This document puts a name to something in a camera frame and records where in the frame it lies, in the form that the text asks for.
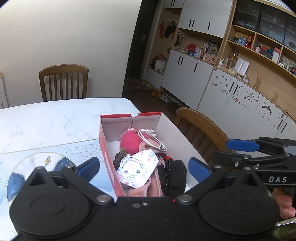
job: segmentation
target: white marble tabletop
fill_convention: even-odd
[[[0,154],[99,138],[104,114],[136,116],[124,98],[50,101],[0,110]]]

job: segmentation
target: pink fuzzy ball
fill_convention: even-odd
[[[151,139],[146,133],[143,133],[143,136],[146,139]],[[120,140],[120,147],[125,148],[128,154],[134,155],[139,152],[139,145],[141,142],[142,139],[138,136],[138,133],[127,131]]]

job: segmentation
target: chair backrest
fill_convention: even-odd
[[[89,74],[89,69],[87,67],[82,65],[77,65],[77,64],[62,64],[62,65],[50,66],[41,70],[39,72],[39,80],[40,80],[40,87],[41,87],[41,94],[42,94],[43,101],[44,102],[47,101],[46,88],[45,88],[46,86],[45,83],[47,83],[47,80],[48,80],[48,92],[49,92],[50,101],[52,101],[52,96],[53,96],[52,90],[54,90],[55,100],[74,99],[74,82],[76,82],[75,84],[76,99],[78,99],[79,93],[80,93],[79,86],[81,84],[79,80],[80,74],[83,74],[81,96],[82,98],[86,98],[87,79]]]
[[[190,108],[177,111],[175,125],[196,148],[208,164],[216,150],[230,151],[226,147],[227,135],[208,117]]]

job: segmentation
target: open cardboard box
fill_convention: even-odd
[[[204,163],[204,159],[179,131],[179,129],[161,112],[140,113],[135,117],[130,114],[101,115],[100,146],[117,197],[125,196],[113,166],[115,155],[119,152],[120,135],[128,128],[153,129],[157,138],[167,147],[167,154],[173,160],[182,160],[187,168],[187,186],[194,187],[197,180],[188,172],[189,159],[195,157]]]

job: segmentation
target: human hand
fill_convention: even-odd
[[[293,218],[296,213],[296,209],[292,207],[292,198],[288,195],[277,195],[275,200],[279,205],[280,217],[282,219]]]

